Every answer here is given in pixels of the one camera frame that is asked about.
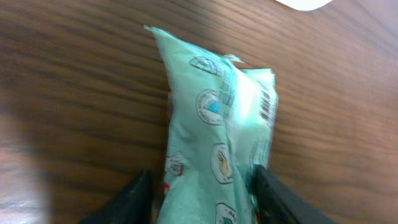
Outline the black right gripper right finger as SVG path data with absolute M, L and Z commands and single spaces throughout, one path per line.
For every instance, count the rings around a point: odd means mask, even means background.
M 253 192 L 261 223 L 335 224 L 321 211 L 293 193 L 264 166 L 255 166 Z

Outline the teal snack bar wrapper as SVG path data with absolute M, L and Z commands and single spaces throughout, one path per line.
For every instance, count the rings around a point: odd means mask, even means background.
M 240 69 L 151 27 L 170 86 L 172 116 L 159 223 L 256 223 L 250 187 L 269 160 L 278 96 L 269 68 Z

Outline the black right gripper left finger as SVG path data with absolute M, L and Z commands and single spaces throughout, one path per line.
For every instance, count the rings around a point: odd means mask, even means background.
M 80 224 L 149 224 L 152 213 L 152 172 L 142 170 L 100 209 Z

